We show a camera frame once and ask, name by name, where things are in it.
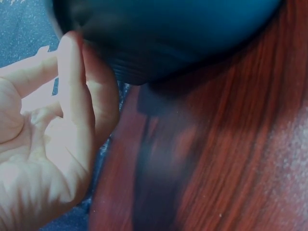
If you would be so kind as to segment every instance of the denim fabric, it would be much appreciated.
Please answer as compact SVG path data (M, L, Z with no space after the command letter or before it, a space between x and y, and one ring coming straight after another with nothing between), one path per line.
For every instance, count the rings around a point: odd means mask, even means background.
M50 45L53 51L59 40L45 14L42 0L0 0L0 67L35 55L42 46ZM57 93L58 81L53 94ZM119 83L120 107L129 86ZM88 212L108 144L97 154L93 178L84 200L67 214L43 227L43 231L84 231L88 227Z

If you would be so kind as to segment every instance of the palm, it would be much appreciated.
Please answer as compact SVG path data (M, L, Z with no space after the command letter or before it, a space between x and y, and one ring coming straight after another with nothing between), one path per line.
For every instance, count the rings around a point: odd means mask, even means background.
M93 63L93 59L85 58L84 62L87 71L87 62ZM20 112L22 98L28 92L23 94L7 80L10 77L0 78L0 228L36 228L69 210L86 192L95 142L101 145L107 138L117 122L118 110L113 77L106 86L95 77L106 70L102 66L90 69L89 88L73 84L79 88L76 90L69 81L70 85L63 84L65 96L60 103L26 113ZM75 76L77 72L66 74ZM102 93L110 86L112 90ZM80 92L75 98L83 108L77 108L71 98L76 92ZM106 96L112 100L102 100Z

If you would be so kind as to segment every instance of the dark blue object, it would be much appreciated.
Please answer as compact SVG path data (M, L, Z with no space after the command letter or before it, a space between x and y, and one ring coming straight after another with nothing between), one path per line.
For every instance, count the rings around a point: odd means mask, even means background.
M61 36L78 30L119 80L166 77L249 38L281 0L45 0Z

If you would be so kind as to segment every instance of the dark fabric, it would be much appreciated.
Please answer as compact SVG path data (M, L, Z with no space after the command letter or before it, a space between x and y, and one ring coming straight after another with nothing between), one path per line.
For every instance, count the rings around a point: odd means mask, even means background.
M36 54L42 46L58 47L59 40L45 14L42 0L0 0L0 67ZM55 81L53 94L57 93ZM128 91L127 84L119 83L120 107ZM84 231L88 227L88 212L108 144L97 154L93 179L84 200L70 212L54 220L43 231Z

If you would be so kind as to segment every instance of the skin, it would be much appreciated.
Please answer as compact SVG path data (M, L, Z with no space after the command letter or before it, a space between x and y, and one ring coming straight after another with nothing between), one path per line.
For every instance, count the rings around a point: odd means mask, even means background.
M56 76L58 97L21 112ZM82 200L118 101L114 73L74 32L57 51L0 69L0 230L37 230Z

